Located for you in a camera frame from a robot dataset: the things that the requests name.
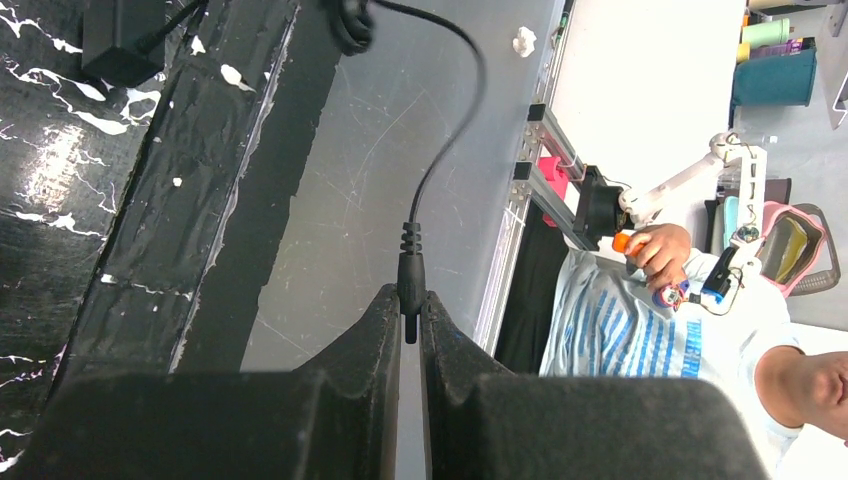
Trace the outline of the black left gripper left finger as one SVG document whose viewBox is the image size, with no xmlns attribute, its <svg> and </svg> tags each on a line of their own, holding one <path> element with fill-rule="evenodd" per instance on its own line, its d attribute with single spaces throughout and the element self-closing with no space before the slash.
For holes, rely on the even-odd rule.
<svg viewBox="0 0 848 480">
<path fill-rule="evenodd" d="M 17 479 L 390 479 L 399 353 L 396 289 L 292 371 L 127 374 L 68 385 Z"/>
</svg>

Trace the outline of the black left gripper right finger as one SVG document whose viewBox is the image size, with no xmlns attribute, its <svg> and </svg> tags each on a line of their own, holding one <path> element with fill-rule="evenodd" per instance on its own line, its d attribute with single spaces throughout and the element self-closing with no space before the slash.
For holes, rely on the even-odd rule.
<svg viewBox="0 0 848 480">
<path fill-rule="evenodd" d="M 689 379 L 510 372 L 452 321 L 421 311 L 432 479 L 762 479 L 729 400 Z"/>
</svg>

